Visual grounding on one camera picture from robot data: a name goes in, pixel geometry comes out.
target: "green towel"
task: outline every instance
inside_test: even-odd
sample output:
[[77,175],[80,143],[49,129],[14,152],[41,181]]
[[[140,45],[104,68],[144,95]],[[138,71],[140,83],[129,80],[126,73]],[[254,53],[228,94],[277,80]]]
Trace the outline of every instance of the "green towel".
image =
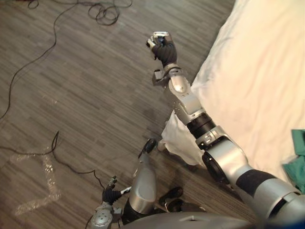
[[288,164],[283,164],[284,170],[296,187],[305,194],[305,130],[292,130],[295,154],[299,157]]

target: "white bed sheet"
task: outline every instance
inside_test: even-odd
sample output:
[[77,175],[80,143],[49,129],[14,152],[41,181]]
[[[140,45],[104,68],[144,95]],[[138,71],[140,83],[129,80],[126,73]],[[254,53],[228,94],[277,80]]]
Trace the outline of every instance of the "white bed sheet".
[[[305,127],[304,8],[303,0],[237,0],[192,85],[249,164],[285,181],[281,164],[294,155],[291,129]],[[176,115],[162,137],[171,153],[204,166]]]

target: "black cable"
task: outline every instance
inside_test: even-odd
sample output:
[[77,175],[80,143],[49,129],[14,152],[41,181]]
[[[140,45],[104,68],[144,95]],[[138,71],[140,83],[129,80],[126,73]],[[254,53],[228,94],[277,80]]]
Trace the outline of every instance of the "black cable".
[[30,0],[28,3],[28,8],[33,10],[39,6],[39,1],[38,0]]
[[92,219],[92,217],[93,217],[93,215],[92,215],[92,216],[90,216],[90,218],[88,219],[88,221],[87,221],[87,223],[86,223],[86,226],[85,226],[85,229],[87,229],[87,227],[88,227],[88,225],[89,225],[90,220]]
[[[57,33],[56,33],[55,26],[56,26],[56,22],[57,22],[57,20],[59,19],[60,16],[62,16],[64,13],[68,12],[69,10],[71,10],[72,8],[74,8],[75,6],[80,4],[82,6],[90,6],[90,8],[88,9],[88,15],[89,15],[90,18],[94,19],[98,24],[105,25],[105,26],[110,26],[110,25],[113,25],[117,22],[117,20],[119,18],[119,15],[120,15],[119,8],[130,7],[132,5],[133,0],[128,0],[129,4],[127,4],[127,5],[116,4],[116,2],[118,0],[112,0],[111,2],[100,1],[98,3],[89,2],[89,1],[79,1],[79,0],[77,0],[76,2],[61,2],[61,1],[58,1],[58,0],[52,0],[52,1],[55,2],[55,3],[61,4],[61,5],[72,5],[72,6],[70,6],[68,9],[64,10],[63,12],[61,12],[57,16],[57,18],[54,20],[54,23],[53,23],[54,43],[43,54],[41,54],[39,57],[35,58],[34,60],[28,62],[27,64],[23,65],[13,75],[13,77],[11,79],[11,82],[10,82],[10,86],[9,86],[9,97],[8,97],[7,108],[6,108],[5,112],[3,113],[3,115],[0,116],[0,121],[3,120],[3,118],[6,116],[6,114],[10,110],[10,107],[11,107],[11,91],[12,91],[13,83],[15,81],[15,78],[16,78],[17,74],[20,71],[22,71],[24,68],[26,68],[27,66],[35,63],[40,58],[44,57],[46,54],[50,54],[50,52],[56,46],[56,44],[57,44]],[[29,0],[28,8],[29,9],[35,9],[35,8],[38,7],[38,5],[39,5],[39,0]],[[97,10],[96,15],[92,14],[92,10],[94,10],[94,9]]]
[[52,144],[51,144],[51,150],[48,151],[48,152],[45,152],[45,153],[41,153],[41,154],[37,154],[37,153],[24,153],[24,152],[20,152],[20,151],[17,151],[13,148],[9,148],[9,147],[5,147],[5,146],[0,146],[0,149],[5,149],[5,150],[9,150],[15,154],[18,154],[18,155],[26,155],[26,156],[29,156],[29,155],[33,155],[33,156],[44,156],[44,155],[48,155],[48,154],[52,154],[54,156],[54,159],[61,165],[63,166],[66,166],[68,167],[73,173],[75,174],[80,174],[80,175],[83,175],[83,174],[90,174],[90,173],[93,173],[94,177],[99,181],[99,184],[100,186],[102,187],[103,191],[105,190],[105,187],[103,186],[101,180],[96,176],[96,170],[91,170],[91,171],[88,171],[88,172],[79,172],[77,171],[76,169],[74,169],[72,166],[70,166],[68,163],[66,162],[63,162],[62,160],[58,159],[58,157],[56,156],[55,154],[55,149],[56,149],[56,146],[57,146],[57,140],[58,140],[58,136],[59,136],[59,131],[56,132],[53,140],[52,140]]

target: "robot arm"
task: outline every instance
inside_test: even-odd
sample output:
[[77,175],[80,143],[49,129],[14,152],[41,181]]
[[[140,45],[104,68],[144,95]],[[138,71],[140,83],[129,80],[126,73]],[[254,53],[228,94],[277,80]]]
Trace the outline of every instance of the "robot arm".
[[154,85],[164,93],[178,118],[204,150],[202,157],[211,176],[230,184],[260,219],[289,223],[305,217],[305,196],[273,175],[253,169],[243,150],[201,106],[191,91],[185,72],[177,65],[173,40],[167,32],[154,32],[147,46],[162,61],[163,69],[154,72]]
[[91,219],[91,229],[110,229],[111,224],[118,222],[122,215],[121,208],[114,208],[113,203],[123,194],[128,193],[131,187],[122,191],[114,191],[116,176],[111,178],[108,186],[102,194],[102,204],[95,209],[95,213]]

